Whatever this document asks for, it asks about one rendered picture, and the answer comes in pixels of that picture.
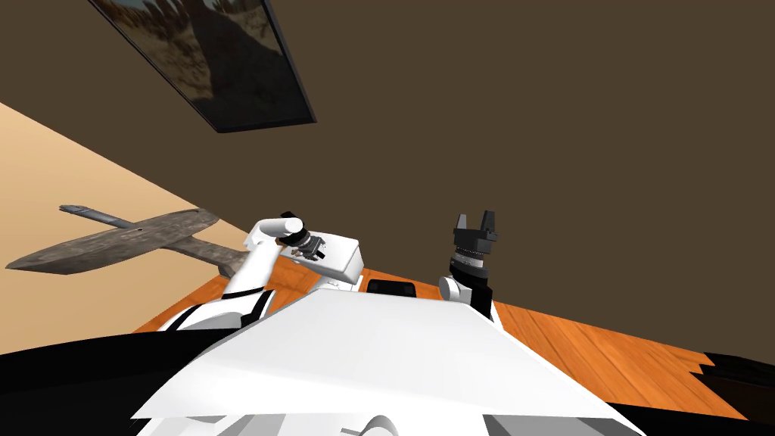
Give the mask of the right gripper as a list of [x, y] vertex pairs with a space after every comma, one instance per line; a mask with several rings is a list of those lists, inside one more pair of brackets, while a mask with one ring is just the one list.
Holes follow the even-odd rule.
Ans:
[[495, 232], [495, 212], [492, 210], [484, 211], [480, 229], [467, 228], [467, 216], [461, 213], [453, 230], [453, 243], [456, 252], [475, 258], [490, 254], [493, 243], [499, 237], [498, 233]]

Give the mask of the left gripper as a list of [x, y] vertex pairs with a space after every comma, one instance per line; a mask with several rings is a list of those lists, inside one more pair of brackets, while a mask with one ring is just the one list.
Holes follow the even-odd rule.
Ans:
[[294, 256], [316, 262], [325, 258], [322, 252], [324, 247], [325, 241], [321, 237], [308, 233], [303, 241], [299, 241], [294, 246]]

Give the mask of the white box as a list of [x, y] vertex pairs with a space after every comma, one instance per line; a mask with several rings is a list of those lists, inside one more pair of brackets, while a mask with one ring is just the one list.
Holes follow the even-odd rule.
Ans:
[[311, 232], [322, 239], [318, 249], [324, 257], [318, 260], [302, 256], [299, 248], [287, 247], [281, 255], [306, 269], [317, 273], [320, 278], [311, 286], [309, 292], [319, 289], [358, 291], [363, 281], [363, 259], [356, 239], [331, 233]]

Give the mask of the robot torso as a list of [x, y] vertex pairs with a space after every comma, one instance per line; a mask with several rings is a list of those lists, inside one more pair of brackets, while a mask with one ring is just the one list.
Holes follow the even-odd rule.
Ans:
[[319, 288], [268, 313], [269, 291], [192, 307], [163, 332], [235, 328], [136, 412], [143, 436], [646, 436], [462, 303]]

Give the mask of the grey wooden table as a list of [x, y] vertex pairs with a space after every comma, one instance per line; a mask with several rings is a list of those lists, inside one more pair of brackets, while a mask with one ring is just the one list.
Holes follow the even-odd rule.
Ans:
[[167, 213], [136, 223], [79, 205], [61, 205], [59, 210], [112, 228], [28, 254], [8, 263], [6, 269], [71, 275], [165, 249], [214, 264], [221, 276], [230, 279], [248, 256], [247, 251], [194, 237], [195, 233], [219, 221], [217, 216], [201, 208]]

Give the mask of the dark framed wall picture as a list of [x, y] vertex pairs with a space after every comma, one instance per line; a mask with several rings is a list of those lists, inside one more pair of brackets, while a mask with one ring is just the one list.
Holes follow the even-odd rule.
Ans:
[[89, 0], [219, 133], [316, 118], [269, 0]]

